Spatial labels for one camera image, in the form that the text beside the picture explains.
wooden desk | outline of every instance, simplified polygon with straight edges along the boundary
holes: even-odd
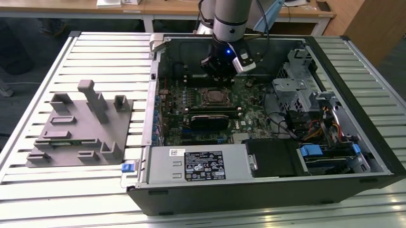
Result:
[[[315,0],[309,6],[316,7]],[[97,9],[96,0],[0,0],[0,17],[141,19],[145,32],[153,32],[154,19],[196,20],[197,3],[181,0],[142,0],[140,5]],[[276,22],[315,24],[311,35],[321,35],[333,12],[303,7],[282,8]]]

warning label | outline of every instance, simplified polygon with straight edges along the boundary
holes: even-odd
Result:
[[[184,179],[186,181],[224,180],[222,152],[185,152]]]

blue plastic latch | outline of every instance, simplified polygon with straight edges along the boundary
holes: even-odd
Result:
[[[134,164],[122,164],[121,172],[134,172]]]
[[[356,154],[360,153],[360,148],[359,148],[357,144],[352,144],[352,149],[353,149]]]
[[[301,156],[308,155],[323,155],[321,148],[319,145],[304,145],[300,147]]]

aluminum slotted table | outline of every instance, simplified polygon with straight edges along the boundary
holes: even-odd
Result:
[[[133,99],[125,160],[140,156],[149,80],[149,36],[145,33],[81,32],[69,37],[0,154],[1,227],[404,227],[406,180],[368,190],[337,204],[148,217],[120,187],[121,166],[25,167],[25,158],[45,123],[54,92],[83,99],[79,79],[94,81],[105,99]],[[349,41],[319,37],[347,83],[399,160],[406,163],[406,103]],[[320,76],[324,87],[328,82]]]

desk leg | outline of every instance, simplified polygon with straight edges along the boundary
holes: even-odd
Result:
[[[328,25],[329,18],[319,18],[317,23],[311,31],[312,36],[321,36]]]
[[[153,15],[142,15],[141,20],[144,21],[145,32],[153,33]]]

